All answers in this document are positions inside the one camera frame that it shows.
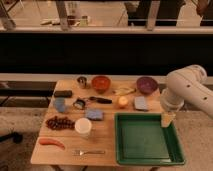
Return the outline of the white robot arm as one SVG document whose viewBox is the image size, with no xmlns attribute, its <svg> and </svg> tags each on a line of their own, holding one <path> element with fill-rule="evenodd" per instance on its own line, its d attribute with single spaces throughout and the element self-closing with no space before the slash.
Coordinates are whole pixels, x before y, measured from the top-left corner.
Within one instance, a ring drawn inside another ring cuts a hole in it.
<svg viewBox="0 0 213 171">
<path fill-rule="evenodd" d="M 213 119 L 213 91 L 204 86 L 206 70 L 200 65 L 190 65 L 170 72 L 166 78 L 166 88 L 160 95 L 161 126 L 168 127 L 187 101 Z"/>
</svg>

